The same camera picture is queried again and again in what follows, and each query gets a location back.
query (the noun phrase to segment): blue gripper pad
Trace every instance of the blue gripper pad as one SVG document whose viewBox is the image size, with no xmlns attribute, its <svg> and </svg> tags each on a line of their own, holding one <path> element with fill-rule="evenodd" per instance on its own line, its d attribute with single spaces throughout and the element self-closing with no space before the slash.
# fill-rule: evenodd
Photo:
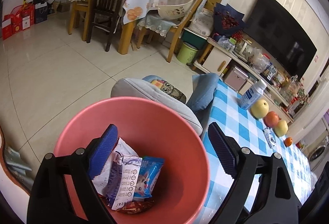
<svg viewBox="0 0 329 224">
<path fill-rule="evenodd" d="M 88 175 L 91 180 L 102 172 L 117 140 L 118 128 L 114 124 L 110 124 L 97 141 L 89 157 Z"/>
<path fill-rule="evenodd" d="M 233 138 L 226 137 L 215 122 L 211 123 L 208 127 L 208 137 L 225 173 L 235 178 L 237 175 L 236 168 L 239 162 L 239 154 L 236 149 L 238 144 Z"/>
</svg>

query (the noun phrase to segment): gray cushion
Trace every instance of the gray cushion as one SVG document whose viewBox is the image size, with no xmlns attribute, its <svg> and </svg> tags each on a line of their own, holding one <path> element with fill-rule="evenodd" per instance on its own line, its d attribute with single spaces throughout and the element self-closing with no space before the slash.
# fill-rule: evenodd
<svg viewBox="0 0 329 224">
<path fill-rule="evenodd" d="M 159 102 L 183 117 L 200 136 L 202 126 L 189 107 L 143 79 L 123 78 L 113 86 L 111 97 L 140 97 Z"/>
</svg>

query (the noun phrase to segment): cabinet handle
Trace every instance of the cabinet handle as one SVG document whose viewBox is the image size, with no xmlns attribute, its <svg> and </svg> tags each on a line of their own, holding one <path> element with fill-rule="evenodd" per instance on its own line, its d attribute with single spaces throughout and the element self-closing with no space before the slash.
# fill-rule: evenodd
<svg viewBox="0 0 329 224">
<path fill-rule="evenodd" d="M 217 71 L 220 72 L 220 71 L 223 69 L 223 67 L 225 66 L 225 64 L 226 64 L 226 61 L 223 61 L 223 62 L 219 65 Z"/>
</svg>

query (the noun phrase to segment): washing machine door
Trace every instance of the washing machine door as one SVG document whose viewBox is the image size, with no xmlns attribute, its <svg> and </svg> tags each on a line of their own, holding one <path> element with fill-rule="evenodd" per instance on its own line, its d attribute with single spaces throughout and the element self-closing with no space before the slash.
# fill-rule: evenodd
<svg viewBox="0 0 329 224">
<path fill-rule="evenodd" d="M 319 158 L 321 156 L 321 154 L 323 154 L 325 149 L 326 149 L 325 145 L 321 145 L 321 146 L 317 147 L 313 152 L 310 153 L 308 160 L 310 162 L 312 162 L 315 159 Z"/>
</svg>

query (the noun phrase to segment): black television screen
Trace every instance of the black television screen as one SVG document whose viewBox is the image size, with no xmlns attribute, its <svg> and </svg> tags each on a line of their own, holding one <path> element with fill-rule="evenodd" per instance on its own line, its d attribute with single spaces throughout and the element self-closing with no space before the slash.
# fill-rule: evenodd
<svg viewBox="0 0 329 224">
<path fill-rule="evenodd" d="M 299 79 L 316 53 L 304 29 L 276 0 L 258 0 L 244 31 Z"/>
</svg>

